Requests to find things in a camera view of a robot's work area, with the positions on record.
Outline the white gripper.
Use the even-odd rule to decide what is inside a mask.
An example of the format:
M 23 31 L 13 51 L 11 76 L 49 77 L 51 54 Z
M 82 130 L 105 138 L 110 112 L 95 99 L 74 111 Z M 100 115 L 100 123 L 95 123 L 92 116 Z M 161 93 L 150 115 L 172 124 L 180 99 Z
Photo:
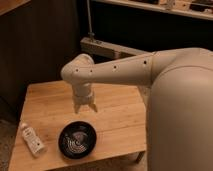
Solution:
M 98 112 L 96 104 L 94 104 L 94 92 L 90 83 L 77 84 L 72 87 L 74 104 L 74 111 L 76 114 L 79 113 L 81 105 L 89 104 L 89 107 Z

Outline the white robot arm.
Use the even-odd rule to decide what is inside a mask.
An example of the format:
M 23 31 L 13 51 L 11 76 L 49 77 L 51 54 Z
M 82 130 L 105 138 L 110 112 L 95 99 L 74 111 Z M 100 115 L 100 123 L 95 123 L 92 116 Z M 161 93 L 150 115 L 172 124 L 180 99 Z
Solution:
M 77 105 L 93 100 L 93 83 L 148 87 L 148 171 L 213 171 L 213 51 L 163 50 L 99 64 L 80 54 L 61 77 Z

